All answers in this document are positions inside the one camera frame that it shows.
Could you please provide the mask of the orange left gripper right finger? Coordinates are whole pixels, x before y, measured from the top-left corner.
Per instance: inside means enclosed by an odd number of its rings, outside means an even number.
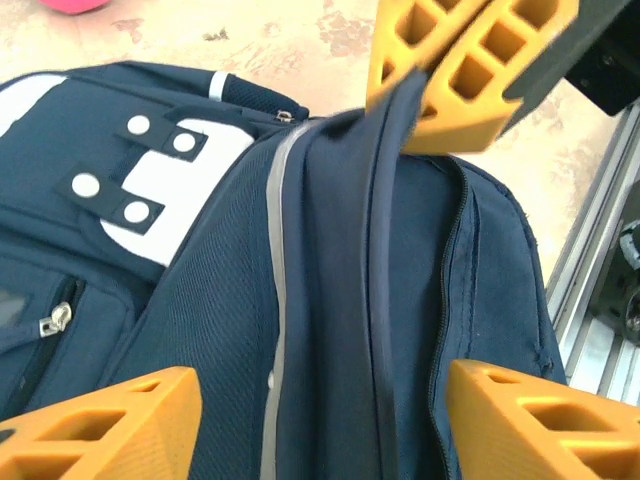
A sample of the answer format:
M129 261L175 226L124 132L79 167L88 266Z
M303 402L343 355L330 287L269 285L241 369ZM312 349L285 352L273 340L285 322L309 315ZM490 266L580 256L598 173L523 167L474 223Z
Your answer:
M449 370L466 479L636 479L638 408L473 360Z

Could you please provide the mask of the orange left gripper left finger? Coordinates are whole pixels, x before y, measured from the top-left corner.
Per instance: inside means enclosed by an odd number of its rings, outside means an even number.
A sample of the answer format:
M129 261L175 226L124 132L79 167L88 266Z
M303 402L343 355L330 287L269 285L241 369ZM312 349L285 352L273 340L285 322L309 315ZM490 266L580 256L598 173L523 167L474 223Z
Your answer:
M186 479L202 414L197 373L171 367L1 424L4 479Z

